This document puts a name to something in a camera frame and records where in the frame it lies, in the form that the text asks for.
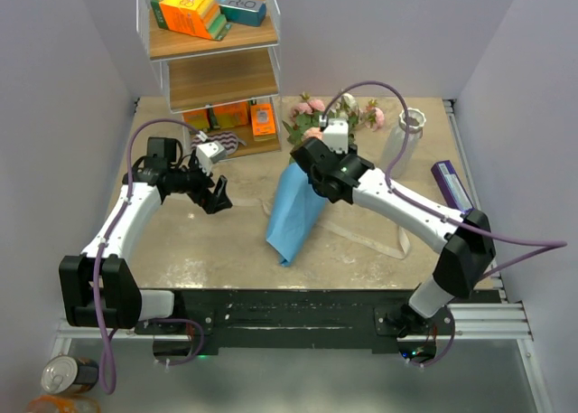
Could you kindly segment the orange box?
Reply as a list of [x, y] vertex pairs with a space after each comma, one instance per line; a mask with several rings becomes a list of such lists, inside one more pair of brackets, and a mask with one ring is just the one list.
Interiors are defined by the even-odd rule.
[[242, 127], [249, 124], [249, 104], [247, 101], [215, 106], [212, 111], [221, 129]]
[[209, 114], [206, 109], [192, 110], [182, 114], [183, 121], [202, 131], [210, 130]]

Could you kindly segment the artificial pink flower bouquet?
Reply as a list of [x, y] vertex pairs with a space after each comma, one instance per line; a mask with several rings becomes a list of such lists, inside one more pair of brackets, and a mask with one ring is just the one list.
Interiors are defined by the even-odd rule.
[[[297, 146], [308, 137], [321, 138], [320, 118], [325, 109], [326, 105], [321, 99], [313, 98], [304, 92], [300, 100], [292, 107], [289, 121], [283, 122], [287, 132], [287, 141], [292, 146]], [[371, 99], [364, 108], [361, 108], [350, 93], [340, 96], [330, 107], [327, 117], [343, 118], [347, 121], [349, 141], [352, 143], [355, 142], [355, 134], [360, 125], [376, 131], [386, 122], [385, 113], [378, 106], [376, 99]]]

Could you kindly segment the teal box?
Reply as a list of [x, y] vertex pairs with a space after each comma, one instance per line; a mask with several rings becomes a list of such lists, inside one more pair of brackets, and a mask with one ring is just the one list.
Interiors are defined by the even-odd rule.
[[266, 17], [262, 0], [216, 0], [228, 22], [259, 27]]

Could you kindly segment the orange sponge pack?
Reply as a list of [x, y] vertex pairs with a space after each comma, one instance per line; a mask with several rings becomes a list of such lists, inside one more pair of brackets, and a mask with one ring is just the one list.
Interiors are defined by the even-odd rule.
[[221, 41], [230, 24], [217, 0], [151, 0], [161, 29], [189, 36]]

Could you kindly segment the striped purple white sponge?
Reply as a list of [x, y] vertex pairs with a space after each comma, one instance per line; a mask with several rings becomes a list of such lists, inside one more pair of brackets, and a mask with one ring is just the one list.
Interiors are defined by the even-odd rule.
[[198, 135], [191, 136], [191, 141], [189, 143], [190, 149], [193, 151], [197, 145], [207, 142], [220, 142], [227, 150], [227, 157], [231, 157], [235, 154], [241, 145], [247, 144], [232, 131], [225, 131], [216, 134], [199, 133]]

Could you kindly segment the purple box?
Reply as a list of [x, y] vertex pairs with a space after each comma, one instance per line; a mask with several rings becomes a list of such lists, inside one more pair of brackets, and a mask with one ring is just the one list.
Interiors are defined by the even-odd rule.
[[450, 160], [434, 163], [431, 173], [448, 207], [462, 213], [469, 213], [474, 209], [472, 200]]

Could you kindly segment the orange packet right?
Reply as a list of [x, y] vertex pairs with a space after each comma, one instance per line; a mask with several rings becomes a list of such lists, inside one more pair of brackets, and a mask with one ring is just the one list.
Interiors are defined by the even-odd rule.
[[276, 138], [275, 114], [270, 103], [251, 105], [250, 119], [253, 138], [256, 142]]

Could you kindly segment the orange plastic container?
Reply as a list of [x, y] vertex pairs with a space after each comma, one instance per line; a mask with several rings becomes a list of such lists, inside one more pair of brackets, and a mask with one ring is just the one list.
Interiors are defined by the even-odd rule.
[[100, 413], [101, 408], [97, 401], [83, 396], [42, 395], [30, 401], [24, 411], [29, 413]]

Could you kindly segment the orange box left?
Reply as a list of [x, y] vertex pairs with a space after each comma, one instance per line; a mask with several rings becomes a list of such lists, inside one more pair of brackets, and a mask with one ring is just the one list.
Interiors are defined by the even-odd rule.
[[209, 114], [206, 109], [192, 110], [182, 114], [183, 121], [202, 131], [210, 130]]

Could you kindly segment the blue wrapping paper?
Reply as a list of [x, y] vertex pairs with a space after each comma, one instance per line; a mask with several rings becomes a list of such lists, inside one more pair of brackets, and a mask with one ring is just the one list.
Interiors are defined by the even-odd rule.
[[294, 262], [326, 204], [296, 163], [283, 170], [266, 229], [266, 243], [277, 252], [281, 266]]

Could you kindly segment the orange box middle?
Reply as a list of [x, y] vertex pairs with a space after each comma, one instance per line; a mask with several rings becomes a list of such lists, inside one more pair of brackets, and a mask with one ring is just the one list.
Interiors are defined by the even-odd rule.
[[215, 106], [212, 111], [221, 129], [242, 127], [249, 124], [249, 104], [247, 101]]

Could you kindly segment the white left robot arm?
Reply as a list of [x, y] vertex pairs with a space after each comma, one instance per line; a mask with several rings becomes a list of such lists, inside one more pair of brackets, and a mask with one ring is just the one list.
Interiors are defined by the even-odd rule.
[[190, 155], [179, 140], [151, 137], [145, 155], [129, 159], [119, 198], [97, 236], [78, 256], [59, 265], [64, 311], [72, 326], [131, 329], [154, 319], [166, 333], [178, 333], [187, 312], [169, 290], [140, 288], [128, 261], [145, 226], [167, 196], [184, 194], [206, 213], [231, 208], [224, 176], [214, 180], [212, 167], [227, 156], [218, 141], [203, 137]]

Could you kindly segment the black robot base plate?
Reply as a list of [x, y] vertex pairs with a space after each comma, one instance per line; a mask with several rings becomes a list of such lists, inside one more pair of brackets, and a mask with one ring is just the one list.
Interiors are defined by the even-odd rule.
[[139, 335], [159, 340], [198, 323], [202, 353], [222, 348], [345, 349], [396, 353], [403, 341], [416, 346], [455, 327], [446, 309], [431, 320], [409, 314], [407, 290], [181, 289], [166, 323], [140, 323]]

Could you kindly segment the white ribbed vase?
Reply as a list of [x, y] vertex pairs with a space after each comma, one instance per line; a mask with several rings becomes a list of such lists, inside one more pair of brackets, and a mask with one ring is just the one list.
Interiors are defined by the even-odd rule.
[[409, 131], [406, 131], [406, 114], [401, 111], [397, 123], [392, 127], [382, 150], [378, 165], [385, 172], [398, 158], [390, 171], [392, 179], [400, 178], [424, 134], [425, 114], [417, 108], [409, 108]]

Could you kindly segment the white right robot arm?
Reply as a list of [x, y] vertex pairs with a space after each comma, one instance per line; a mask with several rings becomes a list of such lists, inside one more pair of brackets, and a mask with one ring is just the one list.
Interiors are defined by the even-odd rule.
[[434, 315], [455, 298], [465, 299], [495, 258], [489, 219], [479, 210], [464, 215], [419, 194], [402, 197], [385, 173], [357, 154], [336, 154], [320, 139], [306, 139], [291, 153], [313, 190], [332, 203], [345, 201], [376, 212], [421, 239], [439, 255], [435, 269], [389, 317], [400, 331], [424, 333]]

